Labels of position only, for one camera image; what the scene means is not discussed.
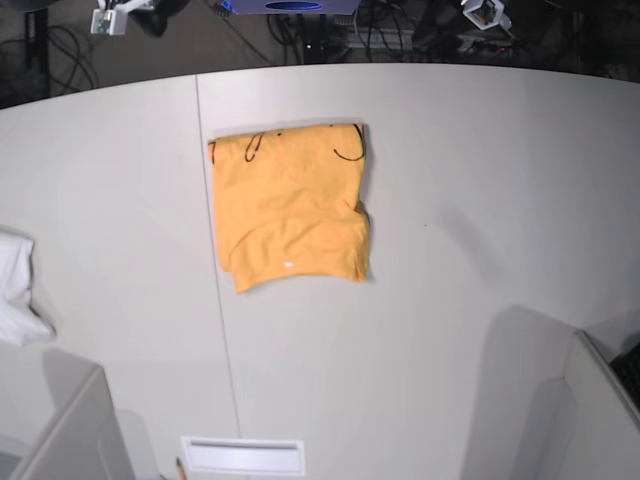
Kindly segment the yellow orange T-shirt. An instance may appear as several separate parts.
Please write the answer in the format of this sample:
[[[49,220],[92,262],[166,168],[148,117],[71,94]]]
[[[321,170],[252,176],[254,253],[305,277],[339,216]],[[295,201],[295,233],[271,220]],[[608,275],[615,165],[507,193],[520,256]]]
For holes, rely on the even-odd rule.
[[[218,258],[238,293],[298,275],[365,281],[363,124],[219,137],[207,154]]]

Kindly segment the white rectangular table grommet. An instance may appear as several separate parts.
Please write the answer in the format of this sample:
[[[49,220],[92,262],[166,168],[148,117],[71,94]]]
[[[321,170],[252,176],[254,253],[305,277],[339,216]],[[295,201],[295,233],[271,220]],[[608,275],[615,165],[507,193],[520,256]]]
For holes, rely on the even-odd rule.
[[[247,440],[183,436],[186,465],[201,473],[304,477],[306,454],[299,440]]]

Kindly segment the blue purple device box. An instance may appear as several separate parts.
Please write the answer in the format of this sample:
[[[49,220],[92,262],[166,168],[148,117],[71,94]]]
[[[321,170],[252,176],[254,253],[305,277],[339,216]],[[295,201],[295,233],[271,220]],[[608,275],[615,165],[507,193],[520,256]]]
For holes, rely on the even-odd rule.
[[[351,15],[361,0],[229,0],[220,1],[238,15],[330,14]]]

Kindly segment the pencil at table edge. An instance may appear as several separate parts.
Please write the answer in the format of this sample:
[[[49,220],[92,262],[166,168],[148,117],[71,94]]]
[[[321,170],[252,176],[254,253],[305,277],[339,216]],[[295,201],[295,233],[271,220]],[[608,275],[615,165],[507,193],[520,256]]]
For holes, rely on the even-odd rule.
[[[186,476],[184,467],[183,467],[182,462],[181,462],[179,457],[176,457],[175,463],[176,463],[176,470],[177,470],[177,473],[178,473],[179,480],[187,480],[187,476]]]

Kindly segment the white crumpled cloth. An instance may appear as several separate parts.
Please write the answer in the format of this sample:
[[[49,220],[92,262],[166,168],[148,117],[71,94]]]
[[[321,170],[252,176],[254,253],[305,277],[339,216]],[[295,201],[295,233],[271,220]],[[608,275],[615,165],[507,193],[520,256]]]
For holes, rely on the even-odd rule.
[[[55,337],[31,306],[33,247],[30,238],[1,231],[1,340],[17,346]]]

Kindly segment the black keyboard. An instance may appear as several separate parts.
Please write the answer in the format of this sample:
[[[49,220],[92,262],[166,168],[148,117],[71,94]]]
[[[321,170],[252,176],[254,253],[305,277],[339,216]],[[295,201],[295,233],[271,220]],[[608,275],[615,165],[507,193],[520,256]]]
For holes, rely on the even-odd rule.
[[[640,344],[611,362],[611,368],[636,406],[640,403]]]

